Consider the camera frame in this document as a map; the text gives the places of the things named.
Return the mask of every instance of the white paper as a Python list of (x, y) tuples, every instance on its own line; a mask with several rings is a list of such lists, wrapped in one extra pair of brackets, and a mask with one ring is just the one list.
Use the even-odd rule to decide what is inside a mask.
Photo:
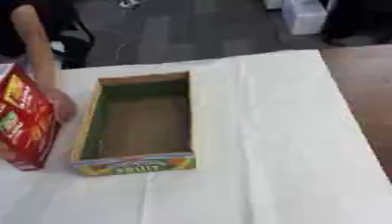
[[(198, 168), (82, 177), (69, 150), (97, 77), (191, 70)], [(70, 70), (77, 117), (43, 171), (0, 163), (0, 223), (389, 224), (391, 186), (317, 52)]]

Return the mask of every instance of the red cereal box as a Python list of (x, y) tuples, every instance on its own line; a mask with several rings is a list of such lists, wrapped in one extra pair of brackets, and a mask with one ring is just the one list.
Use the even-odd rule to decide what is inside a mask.
[(44, 166), (60, 125), (53, 105), (16, 64), (0, 65), (0, 142), (2, 155), (21, 171)]

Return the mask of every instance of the cardboard box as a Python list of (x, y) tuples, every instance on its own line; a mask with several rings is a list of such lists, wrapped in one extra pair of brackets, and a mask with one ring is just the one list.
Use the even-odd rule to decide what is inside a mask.
[(2, 156), (19, 170), (40, 169), (59, 129), (52, 104), (25, 71), (15, 64), (0, 65)]
[(192, 169), (189, 73), (99, 79), (73, 148), (82, 174)]

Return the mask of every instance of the open cardboard box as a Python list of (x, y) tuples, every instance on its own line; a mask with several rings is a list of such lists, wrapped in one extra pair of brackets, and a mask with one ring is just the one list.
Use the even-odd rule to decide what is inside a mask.
[(189, 73), (99, 79), (73, 148), (82, 174), (192, 169)]

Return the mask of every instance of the gray carpet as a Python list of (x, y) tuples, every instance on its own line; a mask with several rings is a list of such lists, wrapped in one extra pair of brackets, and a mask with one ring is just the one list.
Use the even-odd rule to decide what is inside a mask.
[(78, 9), (97, 37), (90, 67), (327, 47), (318, 36), (290, 35), (262, 0), (148, 0), (136, 10), (84, 0)]

